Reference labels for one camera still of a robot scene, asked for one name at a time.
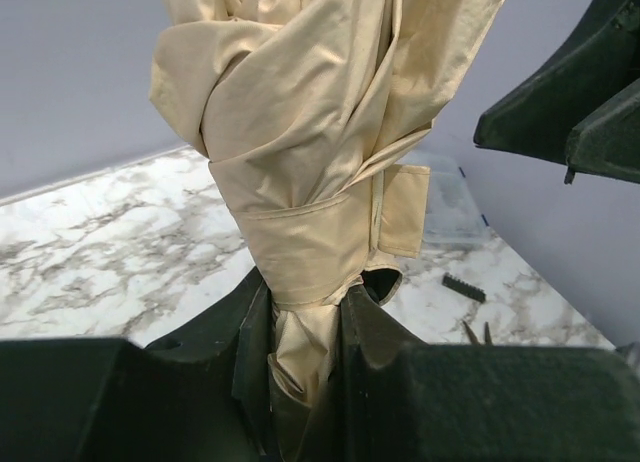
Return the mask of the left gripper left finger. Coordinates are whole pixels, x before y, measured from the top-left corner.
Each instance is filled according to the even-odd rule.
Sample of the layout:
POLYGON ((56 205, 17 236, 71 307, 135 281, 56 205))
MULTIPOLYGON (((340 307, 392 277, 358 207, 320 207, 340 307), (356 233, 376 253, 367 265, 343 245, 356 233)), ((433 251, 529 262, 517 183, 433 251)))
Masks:
POLYGON ((1 344, 5 461, 264 461, 266 367, 250 324, 269 302, 257 270, 147 346, 119 337, 1 344), (246 369, 245 363, 252 362, 246 369))

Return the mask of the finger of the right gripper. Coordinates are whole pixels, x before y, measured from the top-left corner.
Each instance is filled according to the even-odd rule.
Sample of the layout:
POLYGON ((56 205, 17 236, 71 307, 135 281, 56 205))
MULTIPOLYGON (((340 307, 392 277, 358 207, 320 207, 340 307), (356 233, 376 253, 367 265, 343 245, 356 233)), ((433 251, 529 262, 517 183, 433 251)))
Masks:
POLYGON ((569 133, 564 184, 578 173, 639 183, 639 80, 599 106, 569 133))
POLYGON ((639 44, 639 0, 592 0, 559 49, 479 118, 474 143, 564 160, 570 131, 620 91, 639 44))

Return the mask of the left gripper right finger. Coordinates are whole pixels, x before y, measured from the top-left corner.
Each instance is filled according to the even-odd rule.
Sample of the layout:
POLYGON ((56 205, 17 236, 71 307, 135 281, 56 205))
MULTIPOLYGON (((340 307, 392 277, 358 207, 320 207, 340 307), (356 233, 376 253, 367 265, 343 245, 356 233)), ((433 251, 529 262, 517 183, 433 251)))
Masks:
POLYGON ((348 461, 639 457, 639 380, 612 351, 431 345, 363 287, 341 336, 348 461))

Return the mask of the beige folding umbrella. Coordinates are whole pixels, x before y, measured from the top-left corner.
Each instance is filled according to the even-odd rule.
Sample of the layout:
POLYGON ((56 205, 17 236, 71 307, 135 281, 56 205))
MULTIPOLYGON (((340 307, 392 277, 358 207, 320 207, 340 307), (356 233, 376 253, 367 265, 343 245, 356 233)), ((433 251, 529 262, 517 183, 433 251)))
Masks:
POLYGON ((430 171, 401 159, 505 0, 164 0, 150 99, 210 173, 272 294, 287 461, 325 461, 339 306, 420 253, 430 171))

